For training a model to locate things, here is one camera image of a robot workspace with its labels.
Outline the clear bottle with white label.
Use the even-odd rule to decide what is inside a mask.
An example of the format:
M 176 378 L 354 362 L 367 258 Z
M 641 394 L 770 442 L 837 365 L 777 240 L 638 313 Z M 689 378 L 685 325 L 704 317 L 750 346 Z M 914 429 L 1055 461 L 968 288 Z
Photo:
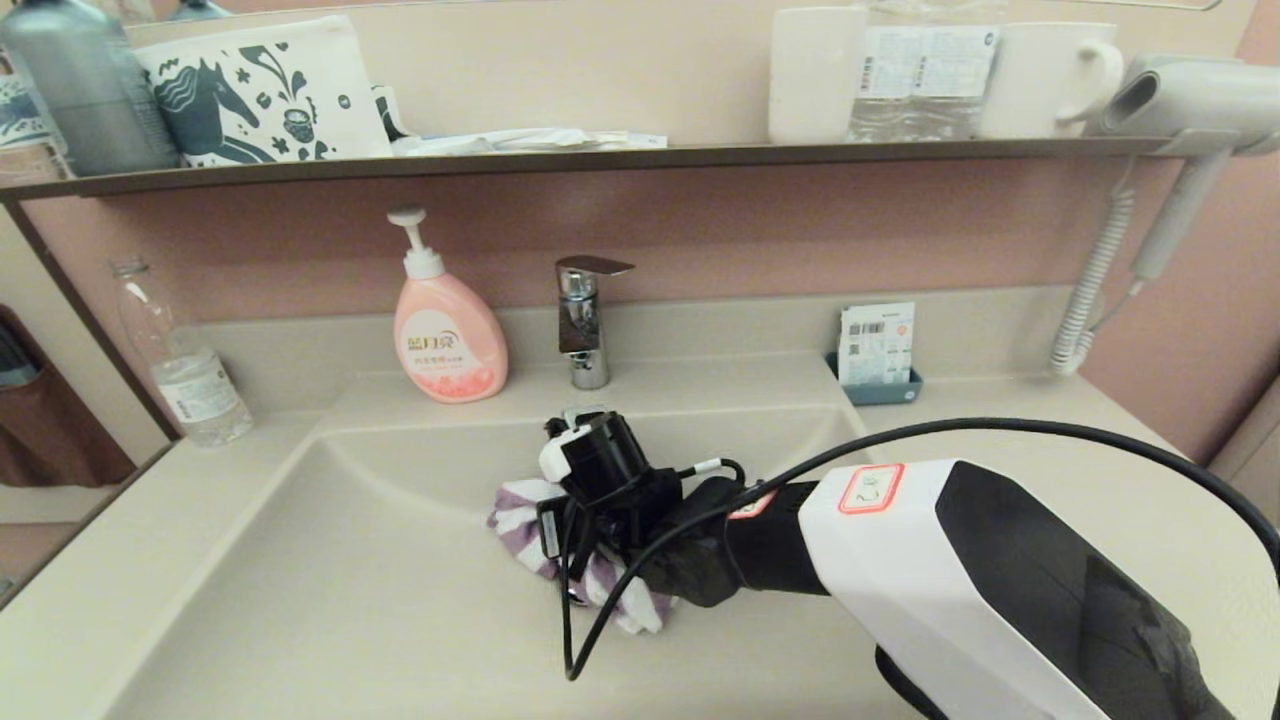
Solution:
M 849 140 L 891 143 L 904 137 L 905 115 L 923 54 L 922 0 L 867 0 L 864 60 Z
M 1009 0 L 922 0 L 913 138 L 974 137 L 1007 8 Z

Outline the grey blue cloth item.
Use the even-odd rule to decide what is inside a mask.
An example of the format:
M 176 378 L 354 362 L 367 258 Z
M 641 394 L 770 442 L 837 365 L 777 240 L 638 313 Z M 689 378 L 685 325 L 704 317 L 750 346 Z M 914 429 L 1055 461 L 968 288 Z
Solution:
M 26 386 L 40 374 L 41 366 L 27 351 L 20 337 L 0 322 L 0 389 Z

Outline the grey metal bottle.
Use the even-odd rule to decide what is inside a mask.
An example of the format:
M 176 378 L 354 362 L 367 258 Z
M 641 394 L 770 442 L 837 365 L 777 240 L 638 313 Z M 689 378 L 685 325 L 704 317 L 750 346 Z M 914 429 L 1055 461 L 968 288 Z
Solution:
M 0 47 L 74 176 L 180 167 L 145 69 L 114 17 L 84 0 L 18 0 L 0 19 Z

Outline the flat white plastic packet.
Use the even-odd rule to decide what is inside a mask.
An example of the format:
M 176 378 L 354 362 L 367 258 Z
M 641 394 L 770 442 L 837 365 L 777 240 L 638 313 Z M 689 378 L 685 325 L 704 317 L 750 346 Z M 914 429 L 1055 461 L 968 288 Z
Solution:
M 548 127 L 497 129 L 471 135 L 388 133 L 397 158 L 468 158 L 516 154 L 613 152 L 668 149 L 666 135 L 628 129 L 590 131 Z

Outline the purple white striped towel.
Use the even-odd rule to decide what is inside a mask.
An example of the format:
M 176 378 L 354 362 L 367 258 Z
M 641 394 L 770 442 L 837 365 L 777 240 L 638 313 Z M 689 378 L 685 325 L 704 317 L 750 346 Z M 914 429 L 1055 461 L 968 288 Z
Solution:
M 509 480 L 495 492 L 495 505 L 486 519 L 486 527 L 497 534 L 507 552 L 529 571 L 549 582 L 558 579 L 559 565 L 544 553 L 538 505 L 566 498 L 558 484 L 541 478 Z M 625 569 L 611 555 L 593 551 L 582 578 L 570 583 L 572 597 L 589 607 L 600 607 Z M 632 635 L 655 634 L 664 629 L 676 603 L 675 597 L 650 591 L 637 578 L 628 584 L 611 618 Z

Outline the white handleless cup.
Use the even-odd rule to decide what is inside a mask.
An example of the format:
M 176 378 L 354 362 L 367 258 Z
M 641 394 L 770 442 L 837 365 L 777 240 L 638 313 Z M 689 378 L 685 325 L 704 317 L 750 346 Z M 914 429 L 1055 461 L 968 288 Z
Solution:
M 767 136 L 780 146 L 849 141 L 865 59 L 868 8 L 797 6 L 774 13 Z

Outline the white printed sachets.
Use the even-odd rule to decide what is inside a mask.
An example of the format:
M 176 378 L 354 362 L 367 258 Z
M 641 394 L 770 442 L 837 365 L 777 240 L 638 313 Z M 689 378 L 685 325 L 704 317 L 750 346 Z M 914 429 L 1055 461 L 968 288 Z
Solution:
M 837 378 L 844 386 L 890 386 L 910 380 L 914 302 L 850 306 L 840 315 Z

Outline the pink soap pump bottle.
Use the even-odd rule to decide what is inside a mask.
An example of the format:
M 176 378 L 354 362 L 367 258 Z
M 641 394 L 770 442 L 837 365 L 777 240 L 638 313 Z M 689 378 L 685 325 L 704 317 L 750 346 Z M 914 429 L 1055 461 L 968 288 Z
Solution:
M 425 217 L 420 206 L 387 213 L 410 241 L 393 324 L 397 357 L 415 386 L 438 404 L 490 398 L 508 379 L 504 333 L 486 301 L 452 275 L 442 255 L 424 242 Z

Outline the white hair dryer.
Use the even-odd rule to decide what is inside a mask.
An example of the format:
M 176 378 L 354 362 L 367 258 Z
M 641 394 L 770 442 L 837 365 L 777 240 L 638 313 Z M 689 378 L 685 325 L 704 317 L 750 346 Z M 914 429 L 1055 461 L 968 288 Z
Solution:
M 1184 164 L 1132 260 L 1161 277 L 1234 158 L 1280 152 L 1280 67 L 1202 56 L 1139 56 L 1137 73 L 1097 118 L 1102 136 L 1160 138 Z

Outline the small blue tray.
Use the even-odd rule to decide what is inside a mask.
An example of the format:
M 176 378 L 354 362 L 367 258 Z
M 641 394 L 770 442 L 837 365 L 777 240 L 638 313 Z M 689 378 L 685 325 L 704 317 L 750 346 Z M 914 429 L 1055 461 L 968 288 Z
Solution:
M 832 351 L 826 356 L 826 364 L 836 375 L 837 384 L 856 406 L 879 406 L 913 404 L 920 397 L 924 378 L 913 368 L 893 357 L 893 352 L 883 348 L 865 347 L 860 355 Z M 884 379 L 884 383 L 846 384 L 840 370 L 852 370 L 852 379 Z

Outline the chrome faucet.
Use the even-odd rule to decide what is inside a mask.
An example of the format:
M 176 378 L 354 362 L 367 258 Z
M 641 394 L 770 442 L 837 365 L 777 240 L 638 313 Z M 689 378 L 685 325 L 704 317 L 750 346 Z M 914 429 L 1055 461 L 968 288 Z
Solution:
M 611 382 L 599 310 L 599 282 L 602 277 L 622 275 L 634 268 L 631 263 L 593 255 L 573 255 L 556 261 L 558 350 L 570 361 L 570 378 L 577 389 L 600 389 Z

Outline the blue patterned pouch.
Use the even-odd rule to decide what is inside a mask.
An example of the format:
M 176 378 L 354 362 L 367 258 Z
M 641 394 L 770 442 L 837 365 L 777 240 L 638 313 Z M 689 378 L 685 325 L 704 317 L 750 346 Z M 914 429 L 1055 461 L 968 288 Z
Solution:
M 0 76 L 0 149 L 15 149 L 50 140 L 41 114 L 18 76 Z

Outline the beige wash basin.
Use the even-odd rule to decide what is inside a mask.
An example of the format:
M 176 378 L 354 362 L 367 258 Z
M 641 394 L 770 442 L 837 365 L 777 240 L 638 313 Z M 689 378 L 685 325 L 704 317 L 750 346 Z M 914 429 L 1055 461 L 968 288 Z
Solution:
M 568 683 L 556 588 L 486 527 L 549 415 L 315 441 L 102 720 L 920 720 L 806 594 L 609 628 Z

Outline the tall clear plastic water bottle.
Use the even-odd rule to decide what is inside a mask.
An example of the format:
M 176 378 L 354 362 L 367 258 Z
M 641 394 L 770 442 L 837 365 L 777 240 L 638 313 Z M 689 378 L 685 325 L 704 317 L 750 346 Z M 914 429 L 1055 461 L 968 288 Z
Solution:
M 212 448 L 248 434 L 253 415 L 184 304 L 142 256 L 108 264 L 129 346 L 184 437 Z

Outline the brown wall shelf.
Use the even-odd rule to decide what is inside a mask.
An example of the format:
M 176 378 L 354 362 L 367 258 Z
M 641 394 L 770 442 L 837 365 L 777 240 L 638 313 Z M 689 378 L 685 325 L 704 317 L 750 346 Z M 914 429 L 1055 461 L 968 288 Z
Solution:
M 1151 155 L 1165 138 L 1084 137 L 965 142 L 726 145 L 600 152 L 516 152 L 475 156 L 371 158 L 150 170 L 0 188 L 0 205 L 42 199 L 102 197 L 214 187 L 415 177 L 676 170 L 722 167 L 806 167 L 881 161 Z

